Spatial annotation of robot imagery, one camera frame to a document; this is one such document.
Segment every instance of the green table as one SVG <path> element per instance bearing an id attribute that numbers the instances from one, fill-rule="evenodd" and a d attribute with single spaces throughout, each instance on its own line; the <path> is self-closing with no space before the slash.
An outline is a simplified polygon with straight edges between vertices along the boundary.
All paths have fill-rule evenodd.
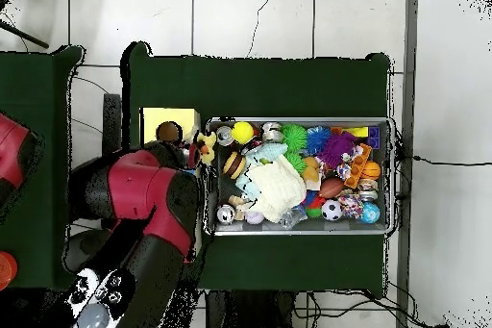
<path id="1" fill-rule="evenodd" d="M 0 250 L 18 262 L 12 287 L 64 289 L 72 276 L 62 266 L 67 224 L 67 88 L 82 58 L 80 47 L 54 54 L 0 53 L 0 110 L 45 141 L 37 171 L 0 228 Z"/>
<path id="2" fill-rule="evenodd" d="M 389 59 L 226 60 L 124 55 L 130 135 L 138 146 L 141 107 L 214 116 L 386 116 Z M 208 238 L 204 235 L 204 245 Z M 211 290 L 368 289 L 382 296 L 383 236 L 221 237 L 210 244 L 200 286 Z M 199 272 L 200 259 L 187 270 Z"/>

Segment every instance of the small ball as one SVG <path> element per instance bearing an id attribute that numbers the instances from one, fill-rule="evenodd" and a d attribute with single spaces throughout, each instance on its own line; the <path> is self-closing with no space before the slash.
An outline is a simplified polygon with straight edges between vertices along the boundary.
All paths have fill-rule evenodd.
<path id="1" fill-rule="evenodd" d="M 342 206 L 336 199 L 328 199 L 321 212 L 326 220 L 335 221 L 342 217 Z"/>

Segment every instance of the black cable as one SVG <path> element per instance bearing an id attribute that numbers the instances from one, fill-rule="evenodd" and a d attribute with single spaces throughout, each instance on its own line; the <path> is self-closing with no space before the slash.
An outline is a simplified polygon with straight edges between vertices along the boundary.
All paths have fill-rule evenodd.
<path id="1" fill-rule="evenodd" d="M 431 160 L 428 160 L 428 159 L 424 159 L 420 156 L 413 156 L 412 157 L 413 160 L 417 161 L 417 162 L 425 162 L 425 163 L 429 163 L 429 164 L 432 164 L 432 165 L 454 165 L 454 166 L 483 166 L 483 165 L 492 165 L 492 163 L 490 162 L 487 162 L 487 163 L 470 163 L 470 164 L 467 164 L 467 163 L 441 163 L 441 162 L 432 162 Z"/>
<path id="2" fill-rule="evenodd" d="M 253 44 L 255 43 L 255 35 L 257 34 L 257 28 L 259 25 L 259 12 L 261 10 L 263 10 L 263 7 L 268 4 L 268 1 L 270 1 L 270 0 L 266 0 L 265 3 L 261 7 L 259 7 L 259 9 L 257 11 L 257 26 L 255 27 L 255 31 L 253 32 L 253 39 L 251 39 L 251 47 L 250 47 L 250 50 L 248 51 L 248 55 L 246 55 L 246 58 L 248 58 L 250 56 L 251 51 L 253 49 Z"/>
<path id="3" fill-rule="evenodd" d="M 15 27 L 15 23 L 12 21 L 12 19 L 6 13 L 3 13 L 3 15 L 11 22 L 12 26 L 14 28 L 16 28 Z M 27 43 L 24 40 L 24 38 L 23 37 L 20 37 L 20 39 L 22 40 L 22 43 L 24 44 L 24 47 L 26 48 L 26 52 L 29 52 L 29 48 L 27 47 Z"/>
<path id="4" fill-rule="evenodd" d="M 94 130 L 98 131 L 99 133 L 103 134 L 103 132 L 101 130 L 99 130 L 98 128 L 96 128 L 94 126 L 91 126 L 90 124 L 84 123 L 83 121 L 77 120 L 76 118 L 70 117 L 70 119 L 73 121 L 76 121 L 77 123 L 84 124 L 85 126 L 90 127 L 91 129 L 94 129 Z"/>
<path id="5" fill-rule="evenodd" d="M 109 92 L 108 92 L 107 90 L 105 90 L 102 86 L 97 85 L 95 82 L 89 81 L 89 79 L 79 78 L 78 76 L 74 76 L 73 78 L 74 78 L 74 79 L 79 79 L 79 80 L 81 80 L 81 81 L 86 81 L 86 82 L 89 82 L 90 84 L 93 84 L 93 85 L 95 85 L 96 87 L 98 87 L 98 88 L 99 88 L 100 90 L 102 90 L 104 93 L 109 94 Z"/>

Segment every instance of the white tile floor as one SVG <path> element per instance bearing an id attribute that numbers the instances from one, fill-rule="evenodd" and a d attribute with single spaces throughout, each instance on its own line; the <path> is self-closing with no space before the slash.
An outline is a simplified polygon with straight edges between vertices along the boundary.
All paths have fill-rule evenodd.
<path id="1" fill-rule="evenodd" d="M 384 52 L 397 72 L 391 79 L 390 93 L 394 117 L 401 127 L 403 76 L 398 72 L 404 67 L 406 0 L 269 0 L 259 13 L 251 47 L 257 11 L 265 1 L 12 0 L 0 13 L 0 19 L 12 21 L 20 30 L 47 41 L 50 48 L 43 52 L 55 51 L 67 43 L 83 45 L 86 65 L 79 67 L 78 76 L 115 93 L 121 92 L 118 69 L 121 54 L 133 40 L 145 40 L 155 54 L 169 56 L 245 57 L 250 48 L 251 57 L 294 59 L 312 57 L 313 49 L 316 56 L 344 58 Z M 30 51 L 41 51 L 29 42 L 27 47 Z M 25 47 L 18 37 L 0 30 L 0 50 L 24 51 Z M 102 130 L 103 93 L 91 83 L 75 80 L 73 117 Z M 72 136 L 73 166 L 100 155 L 98 132 L 73 122 Z M 396 282 L 397 234 L 389 245 L 388 275 Z M 388 297 L 396 300 L 393 288 L 388 290 Z M 363 301 L 360 297 L 332 293 L 316 293 L 316 298 L 322 308 L 331 309 L 324 311 L 329 314 L 340 313 Z M 303 293 L 297 306 L 303 308 L 299 315 L 314 314 L 313 301 L 307 301 Z M 205 328 L 204 303 L 199 307 L 191 328 Z M 293 319 L 294 328 L 310 328 L 311 321 L 306 323 L 296 316 Z M 317 328 L 395 328 L 395 325 L 390 313 L 372 304 L 340 318 L 322 317 L 317 322 Z"/>

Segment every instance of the colorful toy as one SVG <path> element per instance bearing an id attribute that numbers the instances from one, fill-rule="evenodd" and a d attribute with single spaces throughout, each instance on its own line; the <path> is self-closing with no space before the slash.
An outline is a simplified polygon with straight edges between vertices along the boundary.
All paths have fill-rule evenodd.
<path id="1" fill-rule="evenodd" d="M 231 135 L 239 144 L 246 144 L 255 136 L 255 130 L 247 121 L 237 121 L 233 126 Z"/>
<path id="2" fill-rule="evenodd" d="M 363 152 L 361 156 L 357 156 L 353 161 L 350 167 L 350 177 L 345 180 L 345 185 L 354 189 L 357 186 L 357 181 L 360 178 L 362 170 L 366 166 L 367 159 L 369 158 L 369 154 L 371 153 L 371 147 L 366 144 L 360 145 L 363 148 Z"/>
<path id="3" fill-rule="evenodd" d="M 342 133 L 343 132 L 349 132 L 351 135 L 354 135 L 360 139 L 365 139 L 369 137 L 369 127 L 355 127 L 350 129 L 342 129 Z"/>
<path id="4" fill-rule="evenodd" d="M 364 223 L 374 223 L 380 218 L 380 209 L 372 202 L 364 202 L 362 217 L 360 220 Z"/>
<path id="5" fill-rule="evenodd" d="M 368 178 L 358 180 L 357 189 L 360 190 L 378 190 L 378 183 Z"/>
<path id="6" fill-rule="evenodd" d="M 282 126 L 279 123 L 264 123 L 261 126 L 261 138 L 263 141 L 282 142 Z"/>
<path id="7" fill-rule="evenodd" d="M 306 168 L 301 174 L 305 181 L 316 183 L 319 179 L 319 163 L 314 157 L 305 157 Z"/>
<path id="8" fill-rule="evenodd" d="M 380 149 L 380 128 L 369 127 L 369 135 L 367 137 L 367 144 L 373 147 L 374 150 Z"/>
<path id="9" fill-rule="evenodd" d="M 332 132 L 333 135 L 340 136 L 343 132 L 342 127 L 330 127 L 330 131 Z"/>
<path id="10" fill-rule="evenodd" d="M 306 149 L 311 156 L 321 153 L 327 140 L 332 135 L 328 127 L 311 127 L 307 129 Z"/>
<path id="11" fill-rule="evenodd" d="M 304 162 L 302 157 L 299 154 L 289 151 L 287 151 L 284 155 L 295 168 L 295 170 L 299 172 L 299 174 L 302 174 L 303 171 L 306 169 L 306 163 Z"/>
<path id="12" fill-rule="evenodd" d="M 231 205 L 221 205 L 217 209 L 217 219 L 224 225 L 231 225 L 234 221 L 235 209 Z"/>
<path id="13" fill-rule="evenodd" d="M 234 142 L 233 139 L 233 130 L 229 126 L 222 126 L 217 129 L 217 142 L 224 146 L 227 147 L 228 145 L 231 145 Z"/>
<path id="14" fill-rule="evenodd" d="M 243 170 L 244 165 L 246 165 L 246 158 L 233 151 L 224 164 L 223 172 L 235 180 Z"/>
<path id="15" fill-rule="evenodd" d="M 217 135 L 211 133 L 209 136 L 205 136 L 199 133 L 196 137 L 196 147 L 200 151 L 200 161 L 205 165 L 210 165 L 215 158 L 215 152 L 213 146 L 217 141 Z"/>
<path id="16" fill-rule="evenodd" d="M 335 172 L 338 178 L 340 178 L 342 181 L 345 181 L 346 179 L 350 178 L 350 166 L 348 164 L 341 164 L 339 165 Z"/>
<path id="17" fill-rule="evenodd" d="M 282 126 L 283 142 L 287 144 L 288 151 L 297 153 L 306 147 L 308 134 L 306 129 L 299 124 L 284 124 Z"/>
<path id="18" fill-rule="evenodd" d="M 343 181 L 337 177 L 331 177 L 321 183 L 318 195 L 322 198 L 335 198 L 343 190 Z"/>
<path id="19" fill-rule="evenodd" d="M 356 193 L 348 193 L 338 197 L 342 212 L 347 217 L 360 218 L 364 205 Z"/>
<path id="20" fill-rule="evenodd" d="M 10 284 L 17 274 L 17 262 L 7 252 L 0 252 L 0 291 Z"/>
<path id="21" fill-rule="evenodd" d="M 342 217 L 342 207 L 336 199 L 328 199 L 321 208 L 321 213 L 326 220 L 335 221 Z"/>
<path id="22" fill-rule="evenodd" d="M 342 154 L 352 153 L 355 147 L 354 141 L 357 141 L 357 137 L 352 136 L 350 133 L 342 133 L 340 136 L 336 135 L 332 131 L 332 135 L 325 144 L 325 148 L 319 154 L 319 158 L 331 169 L 335 169 L 337 166 L 343 163 Z"/>
<path id="23" fill-rule="evenodd" d="M 309 217 L 320 217 L 321 208 L 306 208 L 306 215 Z"/>
<path id="24" fill-rule="evenodd" d="M 259 225 L 265 219 L 265 217 L 261 213 L 254 213 L 254 212 L 248 211 L 245 214 L 245 219 L 246 219 L 246 222 L 248 222 L 251 225 Z"/>
<path id="25" fill-rule="evenodd" d="M 376 181 L 378 178 L 380 178 L 380 175 L 380 165 L 375 162 L 367 162 L 362 169 L 362 172 L 360 173 L 360 178 Z"/>

